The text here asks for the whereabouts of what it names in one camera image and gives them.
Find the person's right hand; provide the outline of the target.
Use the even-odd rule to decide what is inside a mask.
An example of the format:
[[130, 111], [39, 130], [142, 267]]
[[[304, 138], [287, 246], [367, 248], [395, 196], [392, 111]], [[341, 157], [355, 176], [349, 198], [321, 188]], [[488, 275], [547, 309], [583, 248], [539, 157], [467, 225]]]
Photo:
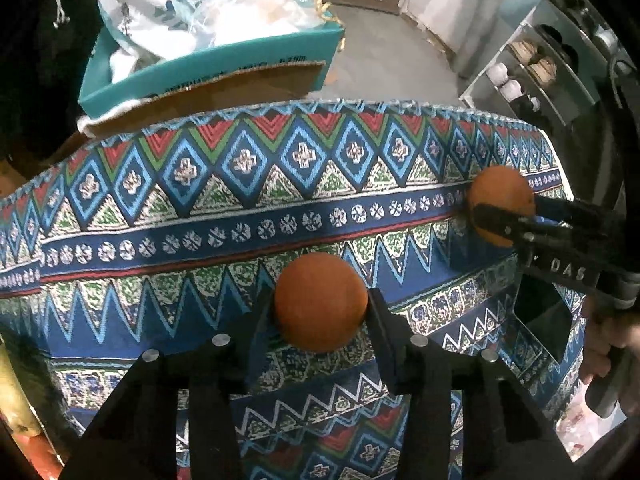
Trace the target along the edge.
[[597, 318], [596, 304], [587, 296], [582, 303], [586, 320], [582, 364], [579, 379], [589, 385], [594, 378], [605, 377], [612, 368], [608, 354], [613, 348], [626, 349], [634, 356], [631, 368], [620, 388], [620, 408], [627, 417], [639, 415], [639, 315], [625, 311], [618, 318]]

